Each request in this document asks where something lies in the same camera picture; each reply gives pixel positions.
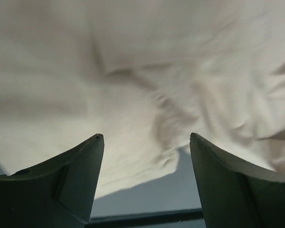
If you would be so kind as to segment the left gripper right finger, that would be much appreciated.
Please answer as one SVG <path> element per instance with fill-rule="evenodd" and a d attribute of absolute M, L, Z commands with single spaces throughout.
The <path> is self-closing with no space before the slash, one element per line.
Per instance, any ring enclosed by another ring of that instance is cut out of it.
<path fill-rule="evenodd" d="M 190 135 L 191 160 L 208 228 L 285 228 L 285 174 Z"/>

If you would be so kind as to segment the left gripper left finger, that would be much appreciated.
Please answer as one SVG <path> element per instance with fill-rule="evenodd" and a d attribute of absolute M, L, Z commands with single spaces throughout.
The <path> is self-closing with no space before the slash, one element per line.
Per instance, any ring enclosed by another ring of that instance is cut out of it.
<path fill-rule="evenodd" d="M 0 175 L 0 228 L 83 228 L 89 223 L 104 154 L 96 134 L 13 175 Z"/>

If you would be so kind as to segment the beige t shirt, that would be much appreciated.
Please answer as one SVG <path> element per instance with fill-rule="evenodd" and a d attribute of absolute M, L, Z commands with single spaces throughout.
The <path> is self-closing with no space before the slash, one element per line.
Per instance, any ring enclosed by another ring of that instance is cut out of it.
<path fill-rule="evenodd" d="M 104 136 L 96 197 L 191 133 L 285 174 L 285 0 L 0 0 L 0 166 Z"/>

